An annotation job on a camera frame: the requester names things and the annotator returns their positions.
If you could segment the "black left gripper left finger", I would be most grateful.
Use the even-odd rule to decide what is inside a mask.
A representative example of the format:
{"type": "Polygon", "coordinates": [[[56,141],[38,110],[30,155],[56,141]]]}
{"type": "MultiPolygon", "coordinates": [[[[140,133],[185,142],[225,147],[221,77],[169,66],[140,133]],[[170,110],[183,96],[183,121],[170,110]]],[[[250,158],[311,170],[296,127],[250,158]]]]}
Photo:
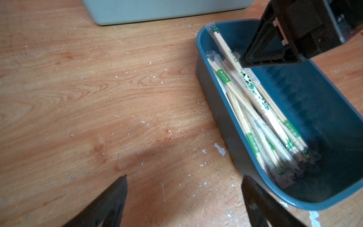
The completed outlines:
{"type": "Polygon", "coordinates": [[[65,227],[119,227],[127,198],[127,176],[121,176],[65,227]]]}

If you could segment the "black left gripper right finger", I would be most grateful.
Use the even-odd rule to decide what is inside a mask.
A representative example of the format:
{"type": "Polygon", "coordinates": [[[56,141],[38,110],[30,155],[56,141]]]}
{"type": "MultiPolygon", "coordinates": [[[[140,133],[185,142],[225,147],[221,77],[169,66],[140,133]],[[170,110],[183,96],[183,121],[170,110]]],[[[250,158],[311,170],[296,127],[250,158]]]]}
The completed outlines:
{"type": "Polygon", "coordinates": [[[243,177],[241,188],[252,227],[305,226],[249,175],[243,177]]]}

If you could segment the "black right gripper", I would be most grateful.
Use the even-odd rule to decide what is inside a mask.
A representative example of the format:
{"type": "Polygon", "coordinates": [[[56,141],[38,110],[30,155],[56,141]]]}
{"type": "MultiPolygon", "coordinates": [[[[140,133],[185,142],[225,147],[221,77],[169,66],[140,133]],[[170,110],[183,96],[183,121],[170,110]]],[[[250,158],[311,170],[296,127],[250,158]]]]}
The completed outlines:
{"type": "Polygon", "coordinates": [[[362,30],[362,1],[270,1],[240,63],[244,68],[300,63],[300,54],[313,58],[362,30]]]}

